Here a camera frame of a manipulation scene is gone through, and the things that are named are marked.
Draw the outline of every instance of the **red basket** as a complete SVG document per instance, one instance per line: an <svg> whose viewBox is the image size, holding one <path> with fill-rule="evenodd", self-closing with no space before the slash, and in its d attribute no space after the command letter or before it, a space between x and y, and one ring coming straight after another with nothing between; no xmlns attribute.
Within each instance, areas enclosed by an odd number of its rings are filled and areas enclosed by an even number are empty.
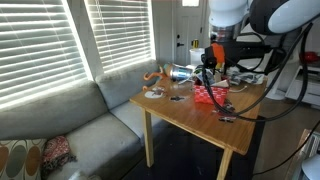
<svg viewBox="0 0 320 180"><path fill-rule="evenodd" d="M207 89L204 86L193 85L194 88L194 101L197 103L213 104ZM227 97L229 88L224 87L211 87L213 97L220 106L223 106L224 100Z"/></svg>

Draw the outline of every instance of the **table leg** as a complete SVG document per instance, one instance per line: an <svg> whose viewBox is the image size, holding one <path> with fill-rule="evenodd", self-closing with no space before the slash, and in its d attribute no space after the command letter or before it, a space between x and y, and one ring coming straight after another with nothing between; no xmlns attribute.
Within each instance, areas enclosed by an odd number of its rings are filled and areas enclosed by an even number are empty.
<svg viewBox="0 0 320 180"><path fill-rule="evenodd" d="M233 151L231 149L228 149L228 148L224 149L217 179L219 180L225 179L227 170L229 167L229 163L231 161L232 153Z"/></svg>
<svg viewBox="0 0 320 180"><path fill-rule="evenodd" d="M143 129L144 129L144 145L146 148L147 166L153 165L153 136L151 126L151 114L142 108Z"/></svg>

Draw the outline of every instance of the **window blind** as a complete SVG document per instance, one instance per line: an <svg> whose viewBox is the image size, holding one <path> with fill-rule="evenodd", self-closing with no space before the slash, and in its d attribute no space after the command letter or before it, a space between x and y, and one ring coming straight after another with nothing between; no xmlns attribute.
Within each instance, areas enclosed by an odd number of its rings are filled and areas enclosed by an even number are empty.
<svg viewBox="0 0 320 180"><path fill-rule="evenodd" d="M149 0L86 0L104 72L155 59Z"/></svg>
<svg viewBox="0 0 320 180"><path fill-rule="evenodd" d="M88 78L65 5L0 1L0 107Z"/></svg>

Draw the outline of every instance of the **gray couch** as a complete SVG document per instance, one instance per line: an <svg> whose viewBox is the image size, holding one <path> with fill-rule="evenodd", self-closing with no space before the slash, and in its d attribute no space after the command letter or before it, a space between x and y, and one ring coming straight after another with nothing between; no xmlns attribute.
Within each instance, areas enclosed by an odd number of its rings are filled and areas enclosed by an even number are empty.
<svg viewBox="0 0 320 180"><path fill-rule="evenodd" d="M102 179L119 179L144 155L141 111L128 100L143 85L154 83L142 79L145 72L153 71L158 71L158 66L147 63L2 110L0 140L65 135L78 161L64 165L49 179L68 179L77 170ZM170 130L159 118L152 117L152 123L154 137Z"/></svg>

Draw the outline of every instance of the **door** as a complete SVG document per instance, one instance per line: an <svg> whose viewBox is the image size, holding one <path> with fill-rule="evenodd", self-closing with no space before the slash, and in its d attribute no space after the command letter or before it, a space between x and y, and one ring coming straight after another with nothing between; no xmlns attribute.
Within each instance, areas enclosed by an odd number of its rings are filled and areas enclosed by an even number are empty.
<svg viewBox="0 0 320 180"><path fill-rule="evenodd" d="M181 66L190 64L191 41L199 40L199 47L203 45L203 25L206 2L199 0L198 6L183 6L182 0L173 1L176 8L176 40L175 40L175 63Z"/></svg>

